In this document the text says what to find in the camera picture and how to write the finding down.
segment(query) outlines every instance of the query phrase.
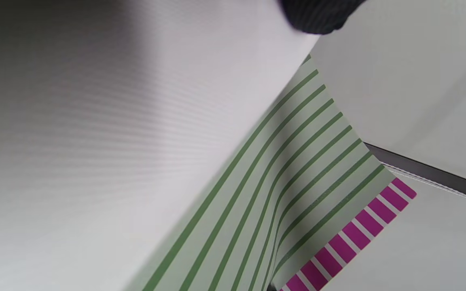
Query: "ribbed texture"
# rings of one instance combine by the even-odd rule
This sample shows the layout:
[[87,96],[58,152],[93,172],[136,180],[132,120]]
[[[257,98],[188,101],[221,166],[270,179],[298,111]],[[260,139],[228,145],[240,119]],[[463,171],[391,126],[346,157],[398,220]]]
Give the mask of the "ribbed texture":
[[329,34],[343,27],[366,0],[282,0],[287,20],[297,30]]

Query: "black fabric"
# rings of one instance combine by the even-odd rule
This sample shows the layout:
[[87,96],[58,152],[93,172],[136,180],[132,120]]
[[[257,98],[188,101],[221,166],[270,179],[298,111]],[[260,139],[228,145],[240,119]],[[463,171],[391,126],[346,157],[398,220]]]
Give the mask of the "black fabric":
[[270,284],[270,285],[267,287],[267,291],[277,291],[277,290],[276,290],[276,287],[274,287],[272,284]]
[[343,27],[359,5],[366,0],[281,0],[283,11],[297,30],[329,34]]

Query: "green striped paper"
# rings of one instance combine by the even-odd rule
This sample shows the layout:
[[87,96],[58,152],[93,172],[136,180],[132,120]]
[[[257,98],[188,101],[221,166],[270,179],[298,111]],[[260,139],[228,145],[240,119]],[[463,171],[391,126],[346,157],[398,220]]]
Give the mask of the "green striped paper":
[[308,56],[128,289],[281,287],[392,179]]

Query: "magenta striped strip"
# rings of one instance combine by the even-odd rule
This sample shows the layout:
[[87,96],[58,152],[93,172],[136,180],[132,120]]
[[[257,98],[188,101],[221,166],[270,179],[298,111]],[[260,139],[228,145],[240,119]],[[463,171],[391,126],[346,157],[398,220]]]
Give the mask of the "magenta striped strip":
[[[328,242],[331,250],[336,252],[339,255],[338,257],[344,262],[336,260],[335,256],[332,256],[330,251],[323,247],[313,258],[317,262],[316,264],[322,266],[323,271],[320,271],[316,267],[316,264],[310,260],[300,270],[303,274],[300,276],[308,280],[307,284],[298,275],[294,275],[282,291],[311,291],[307,288],[307,285],[313,286],[316,291],[322,289],[328,283],[329,278],[334,277],[342,270],[342,265],[349,263],[358,252],[364,249],[396,217],[396,213],[404,210],[411,199],[416,197],[416,192],[400,179],[395,178],[390,184],[393,184],[400,191],[396,192],[392,188],[386,187],[368,204],[367,210],[363,209],[359,212],[339,234],[336,234]],[[382,202],[383,199],[389,202],[388,205],[394,209],[386,206]]]

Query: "white surface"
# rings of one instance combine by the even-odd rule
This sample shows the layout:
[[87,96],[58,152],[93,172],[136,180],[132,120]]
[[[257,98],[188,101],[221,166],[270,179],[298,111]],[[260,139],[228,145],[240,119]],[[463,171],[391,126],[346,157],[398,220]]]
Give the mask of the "white surface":
[[312,55],[364,140],[466,177],[466,0],[370,0]]
[[0,291],[124,288],[316,40],[276,1],[0,1]]
[[466,290],[466,197],[398,177],[418,196],[324,291]]

